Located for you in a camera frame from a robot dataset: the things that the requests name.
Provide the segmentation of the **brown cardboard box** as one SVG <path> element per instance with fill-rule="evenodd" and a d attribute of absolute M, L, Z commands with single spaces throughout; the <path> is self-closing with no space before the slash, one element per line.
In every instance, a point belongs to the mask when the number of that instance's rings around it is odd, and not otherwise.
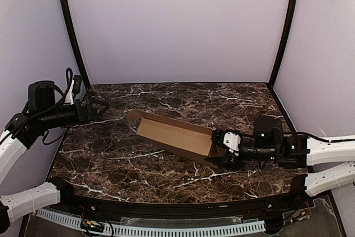
<path fill-rule="evenodd" d="M 211 141 L 211 128 L 138 109 L 130 111 L 127 119 L 140 121 L 136 135 L 180 157 L 215 167 L 216 165 L 207 159 L 224 155 L 224 150 Z"/>

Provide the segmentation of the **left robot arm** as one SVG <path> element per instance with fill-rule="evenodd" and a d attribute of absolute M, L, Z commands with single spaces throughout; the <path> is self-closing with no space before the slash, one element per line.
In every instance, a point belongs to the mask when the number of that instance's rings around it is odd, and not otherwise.
<path fill-rule="evenodd" d="M 1 135 L 1 179 L 5 179 L 15 162 L 36 142 L 47 137 L 49 130 L 82 125 L 95 121 L 109 108 L 109 103 L 89 98 L 82 105 L 79 99 L 68 99 L 80 90 L 78 76 L 70 82 L 62 99 L 55 100 L 59 88 L 52 81 L 44 80 L 28 87 L 28 101 L 22 112 L 12 117 Z M 74 194 L 73 186 L 62 178 L 23 192 L 1 197 L 1 232 L 5 232 L 17 219 L 41 208 L 66 203 Z"/>

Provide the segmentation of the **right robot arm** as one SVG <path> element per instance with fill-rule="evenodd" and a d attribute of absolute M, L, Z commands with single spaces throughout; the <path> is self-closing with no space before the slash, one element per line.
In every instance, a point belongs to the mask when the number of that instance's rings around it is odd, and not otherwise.
<path fill-rule="evenodd" d="M 306 132 L 285 132 L 279 119 L 263 116 L 254 121 L 251 135 L 215 129 L 211 141 L 223 154 L 205 160 L 230 170 L 238 169 L 246 161 L 273 162 L 285 169 L 336 164 L 321 172 L 293 178 L 290 190 L 293 194 L 316 196 L 354 182 L 353 135 L 325 139 Z"/>

